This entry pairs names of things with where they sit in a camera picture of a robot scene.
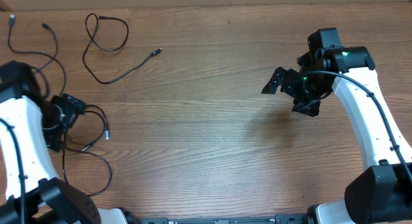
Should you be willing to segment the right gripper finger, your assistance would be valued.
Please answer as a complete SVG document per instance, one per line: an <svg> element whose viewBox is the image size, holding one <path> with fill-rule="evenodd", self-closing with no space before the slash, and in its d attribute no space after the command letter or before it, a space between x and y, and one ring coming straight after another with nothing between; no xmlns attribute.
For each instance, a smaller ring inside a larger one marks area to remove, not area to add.
<svg viewBox="0 0 412 224"><path fill-rule="evenodd" d="M309 117L316 117L319 114L319 108L321 105L320 100L311 100L308 102L294 99L294 106L292 112L307 115Z"/></svg>
<svg viewBox="0 0 412 224"><path fill-rule="evenodd" d="M278 87L281 85L281 81L286 73L286 70L282 67L278 67L273 72L270 80L264 86L261 94L276 94Z"/></svg>

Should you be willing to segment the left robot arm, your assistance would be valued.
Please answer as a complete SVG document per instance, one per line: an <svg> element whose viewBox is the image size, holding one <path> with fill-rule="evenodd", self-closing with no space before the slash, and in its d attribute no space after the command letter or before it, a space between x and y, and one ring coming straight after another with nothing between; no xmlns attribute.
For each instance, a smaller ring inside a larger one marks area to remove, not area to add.
<svg viewBox="0 0 412 224"><path fill-rule="evenodd" d="M99 209L90 195L59 178L49 151L65 137L86 104L65 93L50 101L26 63L1 66L1 152L6 203L1 223L136 223L126 209Z"/></svg>

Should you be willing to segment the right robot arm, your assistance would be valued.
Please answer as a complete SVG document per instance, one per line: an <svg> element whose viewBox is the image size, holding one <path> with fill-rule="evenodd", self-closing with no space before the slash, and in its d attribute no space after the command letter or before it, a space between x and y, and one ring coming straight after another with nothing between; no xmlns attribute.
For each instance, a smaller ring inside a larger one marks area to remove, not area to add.
<svg viewBox="0 0 412 224"><path fill-rule="evenodd" d="M292 111L316 117L321 101L335 95L359 143L363 172L341 200L309 207L306 214L278 214L276 223L391 223L411 219L411 146L380 90L367 48L346 48L335 28L308 37L299 70L277 68L263 88L294 100Z"/></svg>

